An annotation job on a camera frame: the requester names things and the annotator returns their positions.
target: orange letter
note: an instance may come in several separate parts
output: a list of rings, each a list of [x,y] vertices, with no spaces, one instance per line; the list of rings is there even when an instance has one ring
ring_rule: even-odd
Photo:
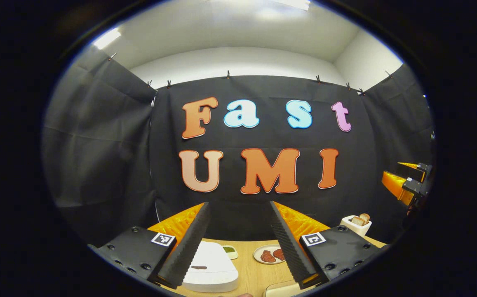
[[[200,107],[208,105],[212,108],[218,106],[218,100],[214,97],[209,97],[203,100],[194,101],[185,104],[182,109],[185,111],[185,131],[181,134],[183,139],[189,139],[193,137],[200,137],[205,134],[205,128],[200,126],[200,120],[204,121],[204,124],[208,124],[211,120],[211,110],[208,107]]]
[[[299,187],[295,183],[295,167],[297,158],[301,155],[295,149],[283,149],[278,154],[273,166],[259,148],[248,148],[242,151],[246,159],[246,184],[240,189],[243,194],[258,194],[261,188],[257,186],[257,177],[266,193],[271,192],[278,178],[275,192],[279,194],[295,193]]]
[[[339,152],[333,148],[325,148],[319,152],[321,157],[323,157],[323,178],[319,183],[320,189],[332,188],[337,184],[336,179],[334,178],[334,173],[336,171],[336,157]]]
[[[206,182],[200,182],[196,178],[196,164],[195,161],[199,154],[195,151],[181,151],[181,175],[183,182],[191,190],[197,192],[211,192],[216,189],[220,182],[220,159],[223,153],[220,151],[206,151],[204,157],[207,159],[207,168],[209,177]]]

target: white ceiling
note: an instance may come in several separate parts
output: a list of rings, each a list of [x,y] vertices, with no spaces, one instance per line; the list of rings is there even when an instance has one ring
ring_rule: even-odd
[[[119,26],[103,50],[127,69],[212,47],[266,47],[334,62],[359,28],[310,3],[308,11],[269,0],[169,0]]]

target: white wall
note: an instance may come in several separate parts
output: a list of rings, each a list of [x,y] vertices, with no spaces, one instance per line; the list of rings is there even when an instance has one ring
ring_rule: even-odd
[[[368,90],[402,66],[388,47],[364,30],[360,30],[334,65],[350,86]]]
[[[277,75],[314,79],[345,86],[333,64],[303,54],[261,47],[218,47],[174,54],[137,66],[130,71],[155,89],[211,77]]]

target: wooden table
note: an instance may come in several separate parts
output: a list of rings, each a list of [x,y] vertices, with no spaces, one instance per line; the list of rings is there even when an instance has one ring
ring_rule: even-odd
[[[363,236],[370,243],[374,244],[378,248],[384,246],[384,243],[381,243],[372,238]],[[212,243],[218,243],[220,245],[232,245],[235,247],[238,252],[238,258],[231,260],[235,265],[238,271],[238,287],[230,292],[223,293],[200,293],[193,292],[187,289],[184,289],[182,286],[176,288],[176,290],[162,286],[163,288],[176,292],[178,294],[187,296],[187,297],[237,297],[244,293],[249,293],[253,297],[262,297],[263,292],[266,291],[266,288],[272,284],[282,283],[282,282],[295,282],[291,272],[289,272],[288,265],[286,262],[276,264],[276,265],[266,265],[257,262],[253,258],[253,252],[263,246],[268,244],[278,244],[276,240],[265,240],[265,241],[230,241],[230,240],[215,240],[215,239],[202,239],[203,241],[208,241]]]

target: black fabric backdrop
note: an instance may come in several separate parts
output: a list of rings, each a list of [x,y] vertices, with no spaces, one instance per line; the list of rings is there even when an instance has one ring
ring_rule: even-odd
[[[405,65],[367,90],[365,96],[344,86],[315,80],[241,76],[211,78],[156,91],[115,59],[88,49],[62,77],[46,113],[42,141],[48,185],[62,213],[88,243],[102,245],[125,228],[149,226],[193,205],[210,201],[207,238],[274,239],[267,201],[274,200],[329,226],[342,217],[367,212],[368,235],[389,242],[402,231],[406,207],[381,184],[396,162],[431,163],[431,116],[423,91]],[[215,97],[206,133],[182,139],[185,103]],[[248,99],[257,106],[254,128],[223,123],[227,104]],[[305,100],[312,125],[293,129],[287,122],[289,100]],[[350,132],[338,127],[331,106],[349,110]],[[300,151],[298,192],[274,190],[246,195],[244,149],[261,148],[271,164],[280,150]],[[319,189],[319,151],[334,148],[336,186]],[[197,179],[208,177],[207,150],[220,150],[220,183],[212,192],[183,183],[182,150],[197,151]]]

